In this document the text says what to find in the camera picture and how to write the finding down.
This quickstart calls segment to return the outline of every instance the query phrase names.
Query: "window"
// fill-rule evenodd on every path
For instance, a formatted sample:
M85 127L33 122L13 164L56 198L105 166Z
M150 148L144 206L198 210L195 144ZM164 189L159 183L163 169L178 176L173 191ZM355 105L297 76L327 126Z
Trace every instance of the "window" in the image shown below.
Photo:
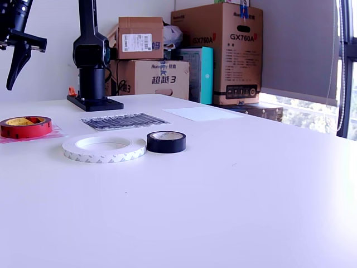
M342 61L339 60L336 88L338 101L341 92L341 74ZM285 124L309 128L332 135L336 135L337 133L338 107L264 93L260 94L259 99L262 103L282 106L284 108L283 123Z
M341 114L342 104L344 105L344 119L338 136L357 141L357 0L336 0L337 8L342 8L344 26L344 43L340 43L340 48L344 48L345 58L338 64L337 78L337 107L331 107L318 103L305 102L298 99L282 98L273 95L261 94L262 102L273 103L284 107L283 122L299 127L309 128L323 133L336 134L339 126L338 118ZM340 20L338 24L338 34L340 36ZM341 80L342 80L342 60L345 63L344 80L346 85L344 103L340 103Z

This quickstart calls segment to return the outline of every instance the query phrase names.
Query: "window frame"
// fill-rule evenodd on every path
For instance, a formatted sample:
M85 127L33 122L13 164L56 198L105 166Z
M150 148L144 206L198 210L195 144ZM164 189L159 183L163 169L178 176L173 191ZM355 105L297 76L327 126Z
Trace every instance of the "window frame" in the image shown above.
M347 138L349 123L350 123L350 112L351 112L351 101L352 101L352 82L353 82L353 62L357 61L357 37L354 37L353 33L353 11L352 11L352 0L342 0L342 6L340 7L343 13L342 25L344 27L344 43L340 41L340 58L342 59L342 49L344 46L345 57L342 59L345 62L345 102L342 103L343 90L341 90L340 96L340 111L338 124L341 121L342 110L344 109L344 118L341 125L341 130L337 133L337 136Z

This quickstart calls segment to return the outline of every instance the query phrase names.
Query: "teal box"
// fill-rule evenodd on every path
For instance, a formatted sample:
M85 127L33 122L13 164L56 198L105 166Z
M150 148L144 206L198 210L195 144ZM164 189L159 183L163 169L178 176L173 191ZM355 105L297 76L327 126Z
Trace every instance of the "teal box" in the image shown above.
M190 63L190 96L192 102L212 104L213 98L213 49L189 47L175 49L172 59Z

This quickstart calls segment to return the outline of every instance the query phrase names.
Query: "white table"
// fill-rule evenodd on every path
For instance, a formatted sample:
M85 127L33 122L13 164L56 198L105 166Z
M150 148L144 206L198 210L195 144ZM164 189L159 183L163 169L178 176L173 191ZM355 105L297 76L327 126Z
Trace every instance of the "white table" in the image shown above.
M66 100L1 105L1 119L144 112L172 125L106 132L187 134L187 150L117 164L62 155L66 138L0 145L1 268L357 267L357 143L267 119L193 122L163 109L200 104L117 97L121 111Z

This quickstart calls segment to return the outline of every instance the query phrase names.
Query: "orange clip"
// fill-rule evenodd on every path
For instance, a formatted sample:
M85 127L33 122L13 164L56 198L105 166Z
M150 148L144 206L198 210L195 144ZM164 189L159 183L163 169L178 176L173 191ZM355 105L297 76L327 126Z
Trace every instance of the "orange clip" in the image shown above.
M71 96L71 97L77 97L77 94L74 91L74 87L70 87L69 88L68 95Z

